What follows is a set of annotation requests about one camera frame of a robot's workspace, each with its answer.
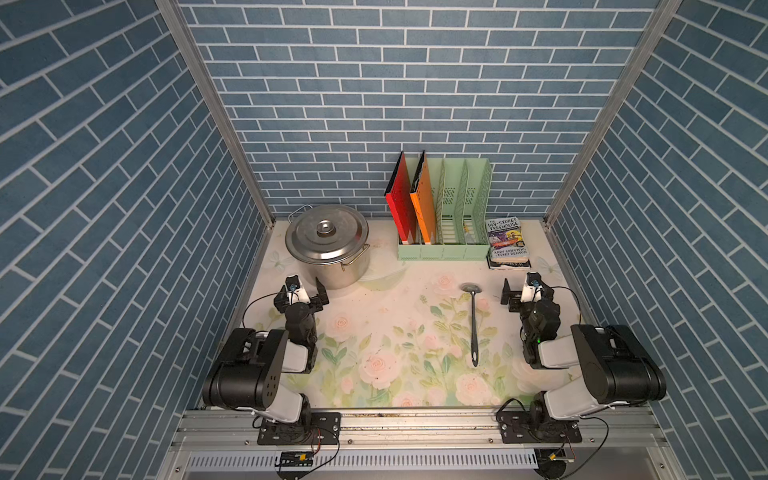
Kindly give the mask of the stainless steel stock pot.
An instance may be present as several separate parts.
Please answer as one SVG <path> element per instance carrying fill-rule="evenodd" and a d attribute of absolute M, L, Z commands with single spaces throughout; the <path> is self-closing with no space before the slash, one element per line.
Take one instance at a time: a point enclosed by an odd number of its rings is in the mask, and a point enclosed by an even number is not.
<path fill-rule="evenodd" d="M 301 264 L 302 274 L 306 279 L 315 283 L 315 278 L 318 277 L 325 288 L 332 290 L 349 287 L 362 278 L 370 263 L 369 249 L 367 239 L 363 249 L 351 259 L 324 265 L 307 264 L 291 256 Z"/>

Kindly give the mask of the long steel ladle spoon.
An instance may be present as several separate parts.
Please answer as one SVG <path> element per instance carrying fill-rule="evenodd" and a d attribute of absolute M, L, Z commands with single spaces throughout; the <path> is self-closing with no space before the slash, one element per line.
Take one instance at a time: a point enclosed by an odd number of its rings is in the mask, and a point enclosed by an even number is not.
<path fill-rule="evenodd" d="M 470 353 L 472 365 L 477 367 L 479 364 L 479 340 L 477 330 L 477 313 L 476 313 L 476 295 L 482 291 L 481 287 L 477 284 L 466 282 L 460 285 L 463 292 L 470 295 Z"/>

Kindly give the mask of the stainless steel pot lid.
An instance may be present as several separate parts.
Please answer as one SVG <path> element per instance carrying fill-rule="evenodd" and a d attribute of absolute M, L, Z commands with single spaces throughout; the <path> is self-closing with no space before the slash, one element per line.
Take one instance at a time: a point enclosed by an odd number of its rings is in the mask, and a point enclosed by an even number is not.
<path fill-rule="evenodd" d="M 285 237 L 288 252 L 307 264 L 346 261 L 363 249 L 369 235 L 367 220 L 345 205 L 320 205 L 293 220 Z"/>

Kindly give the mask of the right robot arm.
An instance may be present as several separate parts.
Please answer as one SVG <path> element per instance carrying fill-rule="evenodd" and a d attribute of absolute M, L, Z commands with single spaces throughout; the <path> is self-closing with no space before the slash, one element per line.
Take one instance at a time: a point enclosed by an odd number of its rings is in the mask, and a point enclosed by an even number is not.
<path fill-rule="evenodd" d="M 554 294 L 536 272 L 526 274 L 519 290 L 505 282 L 501 294 L 501 303 L 520 316 L 523 357 L 531 368 L 581 371 L 569 383 L 534 396 L 528 410 L 534 428 L 666 396 L 664 374 L 629 327 L 574 324 L 568 335 L 560 335 L 561 307 Z"/>

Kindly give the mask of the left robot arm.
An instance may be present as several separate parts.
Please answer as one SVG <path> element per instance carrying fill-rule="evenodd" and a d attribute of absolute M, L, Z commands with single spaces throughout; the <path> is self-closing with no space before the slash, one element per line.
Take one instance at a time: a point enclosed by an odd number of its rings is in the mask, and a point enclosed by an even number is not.
<path fill-rule="evenodd" d="M 281 384 L 281 375 L 308 374 L 317 357 L 315 314 L 329 304 L 325 286 L 307 294 L 298 276 L 285 279 L 274 306 L 285 316 L 283 328 L 236 328 L 229 335 L 203 383 L 209 407 L 251 411 L 280 427 L 307 430 L 311 406 L 306 395 Z"/>

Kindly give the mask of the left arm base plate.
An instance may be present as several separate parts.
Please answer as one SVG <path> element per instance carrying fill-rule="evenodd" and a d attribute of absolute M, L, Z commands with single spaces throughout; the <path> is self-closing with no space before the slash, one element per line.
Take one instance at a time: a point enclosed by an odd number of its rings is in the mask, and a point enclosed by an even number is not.
<path fill-rule="evenodd" d="M 260 446 L 337 445 L 336 434 L 341 426 L 341 414 L 337 412 L 311 412 L 295 423 L 264 420 L 257 428 L 257 444 Z"/>

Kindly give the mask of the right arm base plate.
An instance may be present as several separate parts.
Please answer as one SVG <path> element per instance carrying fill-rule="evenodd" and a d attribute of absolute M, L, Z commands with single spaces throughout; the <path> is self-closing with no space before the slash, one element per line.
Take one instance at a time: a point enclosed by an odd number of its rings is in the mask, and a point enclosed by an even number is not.
<path fill-rule="evenodd" d="M 583 441 L 576 421 L 546 418 L 535 422 L 521 410 L 505 410 L 496 415 L 504 444 L 578 444 Z"/>

